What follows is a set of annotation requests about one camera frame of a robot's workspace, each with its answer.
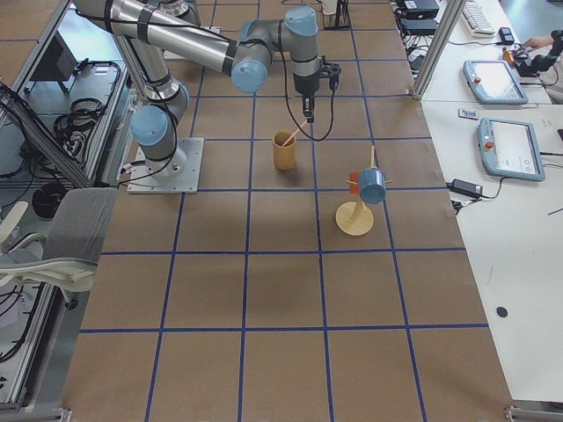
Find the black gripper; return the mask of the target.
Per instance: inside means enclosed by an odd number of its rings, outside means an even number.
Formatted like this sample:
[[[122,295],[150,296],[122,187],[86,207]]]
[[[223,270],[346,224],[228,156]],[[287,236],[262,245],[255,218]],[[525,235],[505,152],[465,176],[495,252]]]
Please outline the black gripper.
[[[303,116],[308,123],[313,123],[314,96],[319,90],[320,80],[328,78],[330,90],[335,91],[340,82],[340,65],[328,62],[324,55],[315,55],[307,59],[292,56],[292,64],[295,90],[302,95]]]

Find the person's hand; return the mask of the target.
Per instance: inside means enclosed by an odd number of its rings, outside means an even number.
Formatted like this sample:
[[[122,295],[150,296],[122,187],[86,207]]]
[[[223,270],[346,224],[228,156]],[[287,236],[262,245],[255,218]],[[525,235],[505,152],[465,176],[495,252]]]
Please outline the person's hand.
[[[553,43],[551,35],[532,37],[524,42],[524,46],[530,49],[539,49],[550,46]]]

